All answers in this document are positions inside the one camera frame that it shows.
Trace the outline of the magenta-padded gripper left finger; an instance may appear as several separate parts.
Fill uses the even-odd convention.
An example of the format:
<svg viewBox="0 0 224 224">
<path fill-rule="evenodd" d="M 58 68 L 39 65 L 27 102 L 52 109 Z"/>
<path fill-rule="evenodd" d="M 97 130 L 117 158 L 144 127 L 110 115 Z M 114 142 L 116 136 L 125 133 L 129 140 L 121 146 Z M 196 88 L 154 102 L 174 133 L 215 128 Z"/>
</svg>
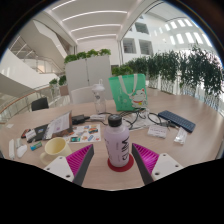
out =
<svg viewBox="0 0 224 224">
<path fill-rule="evenodd" d="M 90 144 L 67 157 L 58 156 L 45 167 L 45 170 L 81 186 L 93 155 L 94 146 Z"/>
</svg>

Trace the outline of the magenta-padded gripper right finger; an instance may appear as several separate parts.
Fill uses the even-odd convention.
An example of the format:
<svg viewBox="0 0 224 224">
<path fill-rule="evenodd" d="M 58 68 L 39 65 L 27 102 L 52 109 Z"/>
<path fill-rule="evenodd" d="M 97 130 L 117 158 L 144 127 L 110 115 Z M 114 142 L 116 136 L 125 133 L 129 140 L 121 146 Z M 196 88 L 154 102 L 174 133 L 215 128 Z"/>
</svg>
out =
<svg viewBox="0 0 224 224">
<path fill-rule="evenodd" d="M 180 163 L 174 160 L 167 153 L 157 154 L 156 152 L 136 143 L 132 144 L 132 155 L 135 158 L 145 185 L 183 168 Z"/>
</svg>

